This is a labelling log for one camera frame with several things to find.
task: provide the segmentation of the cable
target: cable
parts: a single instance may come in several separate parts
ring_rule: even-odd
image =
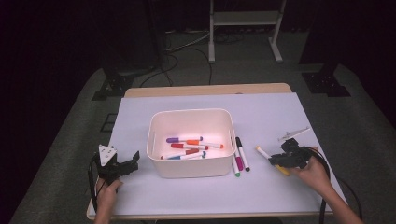
[[[99,190],[96,192],[96,197],[99,195],[99,192],[102,190],[103,186],[105,185],[106,181],[103,181],[102,186],[99,188]]]
[[[229,34],[220,34],[215,35],[215,43],[220,45],[231,45],[236,42],[242,41],[245,39],[243,34],[239,34],[241,37],[238,38],[236,35],[229,35]]]
[[[358,195],[355,193],[355,191],[353,191],[352,187],[350,187],[344,179],[342,179],[341,177],[339,177],[337,175],[335,176],[335,178],[337,178],[338,181],[342,182],[349,189],[349,191],[352,193],[353,197],[355,198],[356,204],[358,206],[359,218],[361,220],[363,220],[363,212],[361,210],[361,201],[359,200]]]
[[[93,184],[92,165],[93,165],[93,162],[96,160],[97,157],[98,157],[98,155],[95,153],[93,155],[93,157],[91,158],[90,165],[88,166],[88,180],[90,182],[91,199],[92,199],[93,209],[95,210],[95,212],[96,212],[98,204],[97,204],[97,201],[96,201],[95,185]]]
[[[327,177],[329,177],[329,180],[330,180],[330,168],[329,168],[329,165],[327,164],[327,162],[324,160],[323,155],[320,154],[320,152],[313,149],[312,147],[301,147],[301,149],[309,151],[311,156],[315,157],[323,165],[326,175],[327,175]],[[326,201],[324,201],[324,199],[322,199],[321,204],[320,204],[320,212],[319,212],[319,224],[324,223],[325,211],[326,211]]]
[[[168,72],[163,70],[163,67],[161,66],[161,71],[163,72],[163,74],[165,75],[165,77],[168,79],[169,82],[169,86],[173,86],[173,81],[172,79],[169,77]]]
[[[190,50],[196,50],[196,51],[202,53],[202,54],[204,55],[204,57],[206,58],[207,64],[209,65],[209,85],[211,85],[211,84],[212,84],[212,74],[213,74],[213,71],[212,71],[212,64],[210,64],[209,59],[207,58],[207,56],[204,54],[203,51],[201,51],[201,50],[199,50],[199,49],[194,49],[194,48],[189,48],[189,49],[190,49]],[[180,50],[188,50],[188,49],[178,49],[178,50],[174,50],[173,53],[174,53],[174,52],[177,52],[177,51],[180,51]]]
[[[174,51],[174,50],[186,48],[186,47],[188,47],[188,46],[194,45],[194,44],[196,44],[196,43],[202,41],[203,39],[207,38],[209,35],[210,35],[210,33],[207,33],[206,35],[201,36],[201,37],[199,37],[198,39],[193,40],[193,41],[191,41],[191,42],[188,43],[188,44],[185,44],[185,45],[182,45],[182,46],[179,46],[179,47],[176,47],[176,48],[172,48],[172,49],[166,49],[166,51]]]
[[[156,77],[156,76],[158,76],[158,75],[160,75],[160,74],[162,74],[162,73],[169,72],[170,70],[174,69],[174,68],[177,66],[177,64],[178,64],[178,59],[177,59],[177,57],[175,57],[175,56],[173,56],[173,55],[166,55],[166,56],[169,56],[169,57],[174,58],[174,59],[176,60],[175,64],[174,64],[172,67],[170,67],[170,68],[168,68],[168,69],[166,69],[166,70],[163,70],[163,69],[162,69],[162,71],[161,71],[160,73],[156,73],[156,74],[154,74],[154,75],[149,76],[148,78],[146,78],[146,79],[139,85],[139,88],[142,88],[143,85],[144,85],[147,81],[149,81],[150,79],[152,79],[153,77]],[[173,82],[172,82],[172,80],[170,80],[169,76],[167,76],[167,78],[168,78],[169,84],[171,84],[171,83],[173,84]]]

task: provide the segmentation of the white plastic bin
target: white plastic bin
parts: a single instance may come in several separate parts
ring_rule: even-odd
[[[183,151],[166,142],[170,137],[202,136],[204,142],[223,144],[210,147],[204,159],[162,160],[161,156]],[[159,175],[165,178],[226,175],[232,170],[236,150],[233,121],[224,109],[163,111],[153,116],[148,133],[147,153]]]

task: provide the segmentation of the metal stand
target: metal stand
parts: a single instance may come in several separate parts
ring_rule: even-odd
[[[269,37],[271,50],[277,63],[283,59],[276,45],[280,24],[283,19],[286,0],[282,0],[278,11],[249,11],[249,12],[214,12],[214,0],[210,0],[210,28],[209,28],[209,62],[215,62],[214,26],[221,25],[274,25],[275,31]]]

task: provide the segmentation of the floor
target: floor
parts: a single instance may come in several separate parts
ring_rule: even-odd
[[[133,87],[220,85],[286,82],[297,92],[312,128],[333,171],[347,181],[361,201],[366,223],[396,223],[396,132],[366,93],[359,78],[343,65],[334,74],[350,97],[312,94],[301,73],[317,72],[321,64],[298,64],[307,33],[280,33],[278,47],[283,63],[276,63],[267,37],[271,33],[230,35],[233,43],[216,45],[216,62],[209,64],[207,44],[199,43],[165,57],[163,69],[170,79],[155,71],[134,80]],[[169,48],[199,37],[170,34]],[[87,167],[98,144],[108,143],[111,133],[101,132],[110,113],[117,113],[120,97],[93,101],[106,76],[92,74],[58,132],[11,223],[91,223],[86,218],[90,201]],[[344,189],[356,211],[352,194]],[[318,217],[282,217],[283,223],[317,223]],[[143,223],[114,221],[113,223]],[[335,223],[332,216],[325,223]]]

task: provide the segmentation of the pen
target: pen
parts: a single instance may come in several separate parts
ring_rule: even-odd
[[[170,157],[170,158],[168,158],[168,160],[188,160],[188,159],[197,158],[197,157],[204,158],[205,156],[206,156],[206,152],[200,151],[200,152],[192,153],[192,154],[185,155],[185,156]]]
[[[238,165],[236,165],[235,154],[233,154],[233,172],[235,173],[236,177],[241,175],[238,170]]]
[[[239,171],[244,170],[244,164],[242,163],[241,155],[239,154],[238,148],[235,151],[235,160],[236,160],[236,165],[238,166],[238,170]]]
[[[270,156],[264,151],[262,150],[259,146],[256,146],[256,149],[265,157],[265,159],[269,159]],[[280,172],[282,172],[282,174],[289,176],[290,172],[288,169],[281,167],[279,165],[275,165],[276,169],[278,169]]]
[[[235,140],[236,140],[236,146],[238,147],[239,153],[241,154],[242,161],[244,162],[245,170],[249,172],[250,167],[248,166],[247,156],[245,155],[244,148],[242,147],[241,139],[239,137],[235,137]]]
[[[208,150],[208,146],[199,146],[199,145],[188,145],[188,144],[182,144],[182,143],[172,143],[171,147],[174,148],[198,148],[202,150]]]
[[[207,147],[224,148],[223,144],[208,143],[208,142],[203,142],[203,141],[198,141],[198,140],[187,140],[186,143],[189,145],[201,145],[201,146],[207,146]]]
[[[189,149],[189,150],[185,150],[184,152],[178,152],[178,153],[174,153],[172,155],[166,155],[166,156],[161,156],[161,160],[167,160],[171,157],[176,157],[176,156],[185,156],[185,155],[190,155],[192,153],[197,153],[199,152],[199,149],[195,148],[195,149]]]
[[[198,140],[202,141],[204,138],[202,136],[199,137],[172,137],[166,138],[167,143],[178,143],[178,142],[185,142],[187,140]]]

